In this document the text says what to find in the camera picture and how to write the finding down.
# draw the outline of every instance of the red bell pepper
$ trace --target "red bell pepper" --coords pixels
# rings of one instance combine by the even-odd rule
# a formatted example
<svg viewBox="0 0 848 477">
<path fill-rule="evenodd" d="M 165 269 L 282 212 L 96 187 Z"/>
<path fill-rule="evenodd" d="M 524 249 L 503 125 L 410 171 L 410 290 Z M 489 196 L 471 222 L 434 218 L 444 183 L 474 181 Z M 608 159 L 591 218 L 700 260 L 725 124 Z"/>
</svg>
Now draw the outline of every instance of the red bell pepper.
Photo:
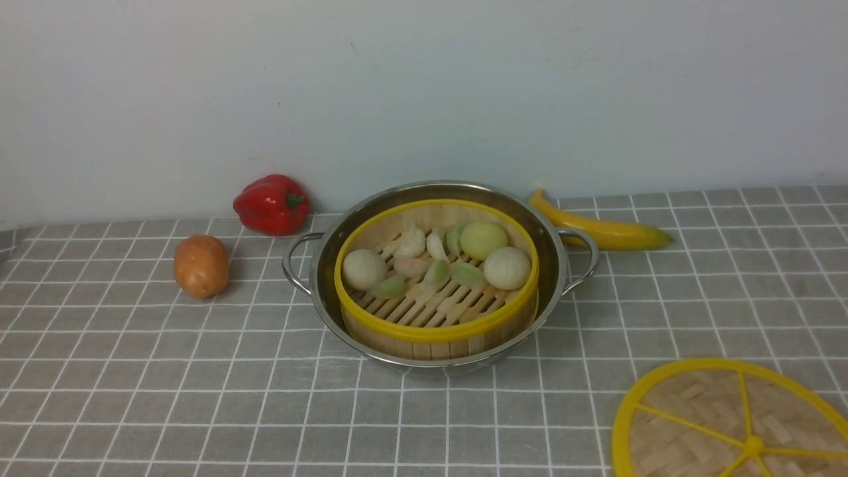
<svg viewBox="0 0 848 477">
<path fill-rule="evenodd" d="M 242 224 L 267 235 L 292 235 L 306 222 L 310 198 L 291 177 L 271 174 L 251 182 L 232 202 Z"/>
</svg>

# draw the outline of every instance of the pot handle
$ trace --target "pot handle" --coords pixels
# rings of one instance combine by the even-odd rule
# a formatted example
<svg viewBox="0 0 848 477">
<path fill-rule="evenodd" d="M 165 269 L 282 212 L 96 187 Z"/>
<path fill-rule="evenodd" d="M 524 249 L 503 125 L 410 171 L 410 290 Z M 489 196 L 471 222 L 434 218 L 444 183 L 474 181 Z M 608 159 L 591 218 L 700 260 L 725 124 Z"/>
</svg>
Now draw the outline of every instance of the pot handle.
<svg viewBox="0 0 848 477">
<path fill-rule="evenodd" d="M 589 234 L 576 230 L 573 228 L 558 228 L 556 229 L 556 233 L 562 237 L 574 237 L 586 244 L 589 247 L 589 266 L 586 267 L 586 271 L 583 272 L 583 275 L 580 275 L 573 282 L 566 285 L 566 287 L 562 290 L 562 296 L 565 296 L 568 292 L 572 291 L 579 284 L 586 281 L 587 278 L 591 277 L 594 273 L 594 269 L 598 266 L 598 257 L 600 255 L 598 251 L 598 245 L 594 242 Z"/>
<path fill-rule="evenodd" d="M 298 273 L 294 271 L 294 267 L 292 266 L 292 255 L 294 255 L 294 249 L 297 249 L 298 245 L 311 240 L 320 240 L 323 236 L 323 232 L 302 233 L 298 235 L 292 244 L 286 248 L 286 252 L 282 256 L 282 274 L 288 278 L 289 282 L 292 282 L 292 285 L 298 287 L 309 296 L 312 296 L 312 290 L 310 290 L 309 284 L 304 280 L 301 280 L 300 277 L 298 277 Z"/>
</svg>

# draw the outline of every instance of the yellow steamer rim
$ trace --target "yellow steamer rim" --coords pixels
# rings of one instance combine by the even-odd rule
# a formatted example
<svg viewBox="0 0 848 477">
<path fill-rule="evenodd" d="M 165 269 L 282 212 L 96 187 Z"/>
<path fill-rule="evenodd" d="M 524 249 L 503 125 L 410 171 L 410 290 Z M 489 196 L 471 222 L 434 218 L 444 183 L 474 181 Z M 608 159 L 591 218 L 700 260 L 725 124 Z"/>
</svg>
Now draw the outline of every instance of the yellow steamer rim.
<svg viewBox="0 0 848 477">
<path fill-rule="evenodd" d="M 497 310 L 492 311 L 485 316 L 478 317 L 470 322 L 452 324 L 448 327 L 443 328 L 417 328 L 404 324 L 391 323 L 363 309 L 350 296 L 342 279 L 342 263 L 344 261 L 344 257 L 346 257 L 351 251 L 353 243 L 356 241 L 357 238 L 360 237 L 360 235 L 364 231 L 368 230 L 370 227 L 374 226 L 375 224 L 378 224 L 380 221 L 390 216 L 402 212 L 407 212 L 409 210 L 438 205 L 454 205 L 487 212 L 488 214 L 496 216 L 499 220 L 509 224 L 521 236 L 522 240 L 524 241 L 524 244 L 527 246 L 527 250 L 529 251 L 531 269 L 530 277 L 527 279 L 527 282 L 517 292 L 510 292 L 513 294 L 512 298 L 506 301 L 504 305 L 502 305 L 502 307 L 498 308 Z M 426 229 L 433 226 L 441 225 L 442 224 L 437 223 L 427 224 L 426 227 L 421 228 Z M 381 212 L 380 214 L 373 216 L 371 219 L 363 222 L 359 227 L 357 227 L 344 241 L 338 253 L 338 257 L 336 258 L 336 266 L 333 271 L 333 280 L 336 286 L 336 291 L 338 292 L 338 297 L 341 302 L 341 306 L 348 315 L 350 315 L 357 322 L 361 323 L 363 326 L 377 334 L 393 338 L 395 340 L 410 342 L 413 344 L 451 343 L 485 335 L 486 333 L 491 332 L 504 325 L 505 323 L 509 322 L 524 306 L 526 306 L 532 300 L 535 300 L 536 303 L 533 307 L 533 312 L 530 316 L 530 320 L 528 320 L 527 325 L 533 322 L 538 311 L 538 252 L 536 251 L 536 247 L 533 244 L 533 239 L 518 222 L 512 219 L 512 217 L 506 215 L 500 210 L 493 209 L 486 205 L 467 200 L 418 200 L 415 202 L 409 202 L 407 204 L 393 207 L 391 209 L 385 210 L 384 212 Z"/>
</svg>

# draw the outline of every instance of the bamboo steamer lid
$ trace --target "bamboo steamer lid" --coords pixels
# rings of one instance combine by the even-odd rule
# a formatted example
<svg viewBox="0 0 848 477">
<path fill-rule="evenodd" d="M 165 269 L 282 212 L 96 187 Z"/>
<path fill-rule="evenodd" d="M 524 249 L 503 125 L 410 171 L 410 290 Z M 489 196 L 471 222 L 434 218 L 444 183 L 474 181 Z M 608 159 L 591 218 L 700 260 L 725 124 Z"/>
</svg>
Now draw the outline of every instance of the bamboo steamer lid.
<svg viewBox="0 0 848 477">
<path fill-rule="evenodd" d="M 848 422 L 767 368 L 682 360 L 625 396 L 612 458 L 617 477 L 848 477 Z"/>
</svg>

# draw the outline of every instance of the bamboo steamer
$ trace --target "bamboo steamer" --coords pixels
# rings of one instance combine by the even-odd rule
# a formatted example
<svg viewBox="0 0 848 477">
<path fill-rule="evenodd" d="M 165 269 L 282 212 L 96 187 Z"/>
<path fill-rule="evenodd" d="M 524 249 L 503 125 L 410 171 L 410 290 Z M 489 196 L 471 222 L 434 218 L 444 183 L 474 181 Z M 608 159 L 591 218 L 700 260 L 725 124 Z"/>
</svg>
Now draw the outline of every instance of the bamboo steamer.
<svg viewBox="0 0 848 477">
<path fill-rule="evenodd" d="M 371 249 L 388 264 L 393 275 L 393 253 L 401 233 L 411 225 L 427 236 L 434 227 L 448 231 L 460 223 L 497 222 L 509 245 L 530 257 L 527 282 L 518 290 L 491 285 L 470 289 L 452 278 L 440 290 L 424 290 L 422 277 L 408 278 L 404 295 L 379 300 L 348 287 L 342 278 L 344 257 L 353 250 Z M 421 258 L 430 259 L 427 252 Z M 480 261 L 466 254 L 450 257 L 450 265 Z M 492 207 L 459 199 L 426 199 L 399 205 L 372 217 L 344 241 L 335 263 L 333 279 L 343 320 L 351 336 L 392 356 L 416 360 L 445 360 L 472 356 L 497 347 L 527 328 L 538 310 L 538 253 L 524 228 Z"/>
</svg>

